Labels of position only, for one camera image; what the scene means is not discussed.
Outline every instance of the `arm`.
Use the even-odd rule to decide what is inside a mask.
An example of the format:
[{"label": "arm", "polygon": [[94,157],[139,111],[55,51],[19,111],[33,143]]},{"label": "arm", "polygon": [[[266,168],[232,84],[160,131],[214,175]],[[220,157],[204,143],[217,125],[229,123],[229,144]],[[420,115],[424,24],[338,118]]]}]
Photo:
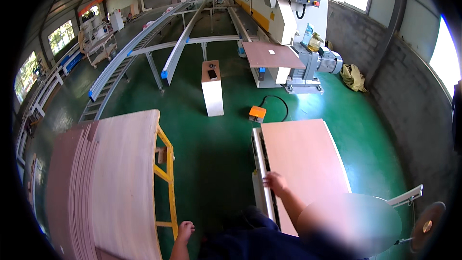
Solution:
[{"label": "arm", "polygon": [[178,227],[178,236],[173,244],[170,260],[189,260],[188,244],[191,234],[195,231],[193,222],[183,221]]},{"label": "arm", "polygon": [[274,194],[281,198],[293,226],[298,231],[297,220],[302,211],[306,208],[306,204],[289,189],[286,179],[277,172],[268,172],[264,178],[264,185],[270,187]]}]

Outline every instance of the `green epoxy floor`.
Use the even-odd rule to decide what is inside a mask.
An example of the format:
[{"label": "green epoxy floor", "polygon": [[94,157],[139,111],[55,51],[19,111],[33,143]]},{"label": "green epoxy floor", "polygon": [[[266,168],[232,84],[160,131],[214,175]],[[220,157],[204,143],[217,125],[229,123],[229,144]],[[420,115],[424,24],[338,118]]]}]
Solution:
[{"label": "green epoxy floor", "polygon": [[[119,50],[141,27],[159,14],[149,14],[126,26],[116,35]],[[176,40],[182,32],[180,20],[169,27],[162,42]],[[210,32],[208,12],[194,27],[191,37],[235,34],[226,13],[214,15]],[[251,172],[255,168],[250,150],[250,133],[257,123],[248,120],[251,106],[265,95],[278,95],[289,107],[287,120],[323,118],[338,147],[353,193],[393,198],[407,190],[393,143],[365,95],[349,90],[339,75],[319,73],[324,95],[289,95],[282,88],[257,89],[246,59],[236,52],[235,42],[210,43],[208,59],[218,59],[222,74],[225,115],[207,117],[200,84],[202,52],[200,45],[187,45],[176,68],[171,86],[160,94],[145,56],[139,56],[127,72],[130,82],[122,81],[113,93],[102,118],[147,109],[159,109],[160,125],[175,148],[175,193],[178,222],[193,221],[196,232],[189,241],[192,259],[199,251],[204,232],[221,230],[221,223],[247,205],[254,205]],[[171,49],[153,52],[158,71]],[[39,165],[36,201],[38,221],[48,232],[44,206],[46,171],[56,135],[76,123],[88,101],[87,92],[107,62],[94,70],[87,60],[80,62],[49,103],[46,116],[38,125],[26,149],[26,162],[37,153]],[[285,107],[269,98],[265,122],[280,121]],[[170,220],[167,185],[155,179],[156,215]],[[401,237],[412,227],[412,207],[397,209],[403,222]],[[170,257],[173,235],[170,228],[158,229],[164,259]],[[405,259],[406,245],[393,246],[376,259]]]}]

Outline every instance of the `edge banding machine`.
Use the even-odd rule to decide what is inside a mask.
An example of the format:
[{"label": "edge banding machine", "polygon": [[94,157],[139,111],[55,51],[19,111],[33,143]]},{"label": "edge banding machine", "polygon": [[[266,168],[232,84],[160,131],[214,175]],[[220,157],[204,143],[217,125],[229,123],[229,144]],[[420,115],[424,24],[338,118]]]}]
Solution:
[{"label": "edge banding machine", "polygon": [[[322,94],[324,90],[319,79],[314,77],[314,72],[336,74],[343,64],[338,53],[323,46],[327,28],[327,0],[232,1],[245,11],[237,14],[249,34],[258,35],[260,41],[289,46],[305,66],[304,70],[265,66],[251,68],[257,87],[284,87],[290,94]],[[309,26],[314,27],[321,39],[317,51],[306,48],[310,38],[307,28]],[[238,51],[241,57],[246,56],[239,42]]]}]

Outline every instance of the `human hand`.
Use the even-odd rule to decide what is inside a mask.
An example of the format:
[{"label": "human hand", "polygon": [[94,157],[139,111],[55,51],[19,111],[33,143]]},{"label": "human hand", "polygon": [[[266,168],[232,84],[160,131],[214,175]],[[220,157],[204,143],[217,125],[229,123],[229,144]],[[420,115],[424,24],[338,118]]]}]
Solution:
[{"label": "human hand", "polygon": [[286,179],[277,172],[267,172],[263,185],[270,187],[279,198],[288,189]]},{"label": "human hand", "polygon": [[188,243],[191,234],[195,231],[194,224],[191,221],[183,221],[178,227],[178,236],[176,237],[177,241],[184,241]]}]

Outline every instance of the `black cable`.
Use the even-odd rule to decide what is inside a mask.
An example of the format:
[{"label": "black cable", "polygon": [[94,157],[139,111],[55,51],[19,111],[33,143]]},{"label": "black cable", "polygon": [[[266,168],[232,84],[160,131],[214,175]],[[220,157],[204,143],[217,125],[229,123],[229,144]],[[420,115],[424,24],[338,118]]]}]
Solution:
[{"label": "black cable", "polygon": [[298,19],[302,19],[303,16],[305,16],[305,8],[306,8],[306,4],[303,4],[303,12],[302,12],[302,17],[298,16],[298,11],[297,11],[297,18]]},{"label": "black cable", "polygon": [[262,103],[260,104],[259,107],[263,107],[263,104],[265,103],[266,98],[269,97],[269,96],[277,97],[277,98],[280,99],[280,100],[284,103],[284,105],[286,106],[286,116],[282,119],[282,121],[285,121],[286,118],[289,116],[289,107],[287,106],[286,102],[285,102],[283,99],[281,99],[279,96],[277,96],[277,95],[266,95],[266,96],[263,98],[263,101],[262,101]]}]

